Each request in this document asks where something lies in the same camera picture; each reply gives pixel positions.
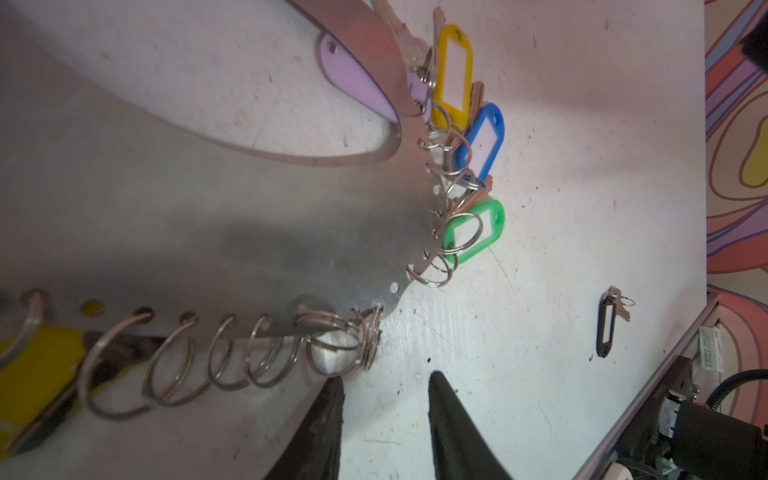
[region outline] yellow object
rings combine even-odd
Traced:
[[[469,92],[472,86],[472,46],[467,35],[456,25],[446,25],[438,43],[437,85],[434,101],[464,131],[469,122]],[[447,128],[445,118],[433,109],[432,123]]]
[[[12,341],[0,341],[0,352]],[[0,371],[0,461],[11,440],[74,378],[84,356],[82,332],[42,323],[21,355]]]
[[[757,125],[757,135],[741,166],[741,181],[751,188],[768,184],[768,117]]]
[[[100,300],[85,300],[80,305],[80,314],[87,318],[95,318],[104,313],[104,303]]]

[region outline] metal key holder plate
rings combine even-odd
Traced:
[[[146,306],[138,333],[167,335],[192,310],[204,341],[220,318],[264,313],[290,331],[301,296],[337,311],[392,311],[437,251],[427,132],[391,31],[359,0],[298,0],[365,67],[395,108],[387,161],[222,146],[155,118],[73,72],[0,14],[0,293],[50,296],[59,325],[107,329]],[[98,299],[103,318],[85,319]],[[19,305],[0,322],[23,318]]]

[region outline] white desk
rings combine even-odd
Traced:
[[[318,28],[280,0],[13,3],[70,65],[195,131],[298,154],[385,137],[383,120],[325,81]],[[392,5],[432,38],[433,2]],[[441,5],[505,115],[492,196],[506,230],[446,288],[409,286],[382,322],[374,368],[346,383],[341,478],[433,478],[434,369],[512,476],[570,478],[706,303],[703,4]],[[637,305],[601,359],[611,284]],[[136,378],[106,396],[131,403]],[[212,392],[122,424],[81,412],[0,477],[259,478],[259,455],[278,452],[300,415],[282,422],[308,407],[290,393]]]

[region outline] yellow key tag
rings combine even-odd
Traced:
[[[444,107],[456,126],[464,131],[469,121],[469,92],[472,84],[472,46],[456,25],[446,25],[438,43],[435,101]],[[448,128],[445,118],[432,110],[432,123]]]

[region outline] black cable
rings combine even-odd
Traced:
[[[659,473],[655,468],[645,465],[642,462],[638,462],[637,460],[633,460],[632,458],[620,458],[616,461],[616,463],[621,463],[623,466],[629,468],[630,470],[635,470],[637,472],[643,472],[645,475],[648,475],[653,478],[658,478],[659,480],[667,480],[667,477]]]
[[[757,380],[768,380],[768,369],[755,369],[744,370],[738,372],[736,375],[730,376],[725,379],[718,387],[712,392],[710,398],[707,399],[707,406],[712,410],[716,410],[720,406],[720,403],[725,400],[729,393],[739,388],[745,383],[755,382]]]

